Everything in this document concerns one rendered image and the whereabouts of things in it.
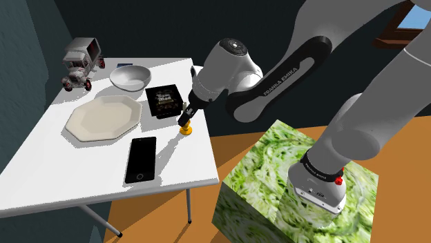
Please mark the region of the black printed box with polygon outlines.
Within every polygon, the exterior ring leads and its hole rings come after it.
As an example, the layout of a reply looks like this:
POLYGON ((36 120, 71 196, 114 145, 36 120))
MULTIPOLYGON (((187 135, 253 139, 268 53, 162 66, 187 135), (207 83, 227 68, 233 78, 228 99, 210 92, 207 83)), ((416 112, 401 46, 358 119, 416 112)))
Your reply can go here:
POLYGON ((183 100, 175 84, 146 88, 151 115, 158 119, 175 117, 183 111, 183 100))

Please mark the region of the white bowl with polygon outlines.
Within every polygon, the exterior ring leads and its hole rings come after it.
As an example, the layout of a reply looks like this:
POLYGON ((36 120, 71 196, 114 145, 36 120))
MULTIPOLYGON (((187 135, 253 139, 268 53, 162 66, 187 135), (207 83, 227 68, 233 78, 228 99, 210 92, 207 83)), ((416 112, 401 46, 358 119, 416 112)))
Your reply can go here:
POLYGON ((111 83, 115 87, 129 92, 142 90, 148 86, 151 78, 151 71, 139 65, 116 68, 109 76, 111 83))

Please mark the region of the black smartphone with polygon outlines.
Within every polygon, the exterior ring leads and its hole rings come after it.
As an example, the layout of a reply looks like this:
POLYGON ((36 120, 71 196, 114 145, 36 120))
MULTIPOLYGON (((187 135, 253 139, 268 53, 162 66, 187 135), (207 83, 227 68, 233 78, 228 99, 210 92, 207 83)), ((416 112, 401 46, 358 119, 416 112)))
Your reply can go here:
POLYGON ((124 178, 126 184, 155 178, 156 141, 156 137, 132 139, 124 178))

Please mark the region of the green patterned robot stand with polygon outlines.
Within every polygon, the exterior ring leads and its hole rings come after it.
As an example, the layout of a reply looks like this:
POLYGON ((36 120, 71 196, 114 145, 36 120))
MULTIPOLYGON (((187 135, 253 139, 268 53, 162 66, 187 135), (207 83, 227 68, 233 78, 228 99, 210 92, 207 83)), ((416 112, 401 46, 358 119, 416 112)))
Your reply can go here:
POLYGON ((213 225, 231 243, 370 243, 379 177, 346 165, 339 215, 297 196, 287 172, 314 139, 275 121, 223 179, 213 225))

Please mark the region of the white octagonal plate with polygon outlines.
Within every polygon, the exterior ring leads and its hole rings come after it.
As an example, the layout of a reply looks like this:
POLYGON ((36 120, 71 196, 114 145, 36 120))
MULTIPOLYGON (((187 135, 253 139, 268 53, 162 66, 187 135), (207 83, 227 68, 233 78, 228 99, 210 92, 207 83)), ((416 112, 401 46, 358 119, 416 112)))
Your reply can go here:
POLYGON ((140 123, 141 114, 141 103, 129 96, 101 96, 74 109, 65 129, 81 142, 116 139, 140 123))

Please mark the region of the silver toy vintage car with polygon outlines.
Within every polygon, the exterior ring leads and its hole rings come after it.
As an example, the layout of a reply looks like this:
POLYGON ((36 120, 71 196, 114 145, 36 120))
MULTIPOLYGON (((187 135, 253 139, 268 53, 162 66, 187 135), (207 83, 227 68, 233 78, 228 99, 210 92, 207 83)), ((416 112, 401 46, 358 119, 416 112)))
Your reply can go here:
POLYGON ((74 88, 85 88, 90 91, 90 72, 94 72, 95 66, 105 69, 98 40, 94 37, 76 37, 64 50, 66 54, 62 61, 68 69, 68 75, 61 79, 64 90, 70 92, 74 88))

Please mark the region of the white folding table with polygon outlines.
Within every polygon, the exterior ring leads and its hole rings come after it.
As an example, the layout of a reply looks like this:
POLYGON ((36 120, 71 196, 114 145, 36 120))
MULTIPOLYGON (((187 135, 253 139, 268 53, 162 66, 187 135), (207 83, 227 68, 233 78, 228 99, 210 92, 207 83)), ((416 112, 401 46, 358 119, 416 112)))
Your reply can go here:
POLYGON ((141 104, 142 118, 117 139, 81 142, 65 128, 77 107, 101 95, 122 94, 109 79, 121 62, 120 58, 108 58, 87 95, 77 91, 58 94, 0 174, 0 220, 23 220, 64 208, 129 200, 141 200, 141 205, 133 208, 134 214, 140 214, 155 198, 188 189, 193 206, 190 222, 181 220, 184 209, 176 207, 168 211, 167 218, 152 208, 146 223, 158 242, 169 239, 166 230, 172 227, 186 231, 182 242, 207 243, 217 231, 211 220, 220 184, 202 111, 191 121, 192 133, 182 135, 176 118, 152 117, 145 92, 136 92, 131 97, 141 104), (131 140, 149 136, 157 139, 155 179, 125 184, 131 140))

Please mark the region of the brown framed window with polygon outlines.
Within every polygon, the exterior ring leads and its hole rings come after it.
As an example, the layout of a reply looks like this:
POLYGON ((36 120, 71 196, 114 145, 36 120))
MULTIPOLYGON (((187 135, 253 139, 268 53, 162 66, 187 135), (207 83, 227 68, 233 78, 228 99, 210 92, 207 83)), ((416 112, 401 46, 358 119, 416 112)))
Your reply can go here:
POLYGON ((373 40, 372 45, 376 48, 402 49, 406 47, 422 31, 422 28, 403 28, 401 22, 413 9, 414 4, 405 0, 400 4, 399 10, 386 25, 382 33, 373 40))

